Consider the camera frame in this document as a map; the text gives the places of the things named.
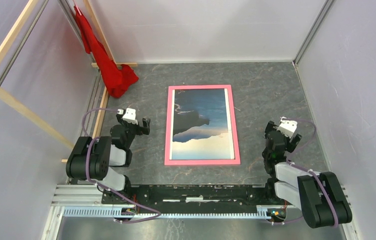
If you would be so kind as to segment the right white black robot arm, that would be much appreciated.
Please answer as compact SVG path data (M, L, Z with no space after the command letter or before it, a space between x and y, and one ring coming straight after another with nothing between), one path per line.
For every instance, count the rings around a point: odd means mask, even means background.
M265 171L270 175L264 191L266 201L291 203L313 229L351 223L353 213L336 174L314 171L291 160L301 149L299 122L282 117L278 123L269 121L266 125L262 152Z

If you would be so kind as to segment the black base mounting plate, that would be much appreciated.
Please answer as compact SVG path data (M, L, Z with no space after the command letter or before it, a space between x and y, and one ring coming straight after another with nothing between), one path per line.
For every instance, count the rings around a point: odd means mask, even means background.
M291 203L276 197L267 185L132 185L130 200L164 214L246 214L257 206L283 208Z

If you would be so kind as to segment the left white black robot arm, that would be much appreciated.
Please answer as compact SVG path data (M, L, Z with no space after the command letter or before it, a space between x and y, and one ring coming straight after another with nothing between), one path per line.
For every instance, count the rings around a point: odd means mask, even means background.
M150 134L149 118L137 118L134 109L120 109L118 121L110 129L109 136L94 140L90 136L78 138L67 162L66 174L78 181L94 181L107 192L114 190L114 197L121 204L132 200L133 190L127 176L115 168L128 167L132 160L130 146L136 136Z

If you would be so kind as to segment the wooden rack frame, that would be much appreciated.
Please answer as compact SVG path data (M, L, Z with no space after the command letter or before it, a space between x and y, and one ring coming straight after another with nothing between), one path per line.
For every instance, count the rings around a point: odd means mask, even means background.
M60 4L50 0L1 88L74 142L96 75ZM0 100L0 166L59 162L70 151Z

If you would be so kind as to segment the red cloth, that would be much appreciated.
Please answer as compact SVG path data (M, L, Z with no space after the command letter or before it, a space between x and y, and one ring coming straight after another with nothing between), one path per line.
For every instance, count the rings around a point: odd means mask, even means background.
M93 54L107 92L114 98L122 97L128 88L139 80L139 77L127 64L122 64L121 68L118 68L116 63L109 58L103 44L96 38L88 20L76 5L74 10L85 52Z

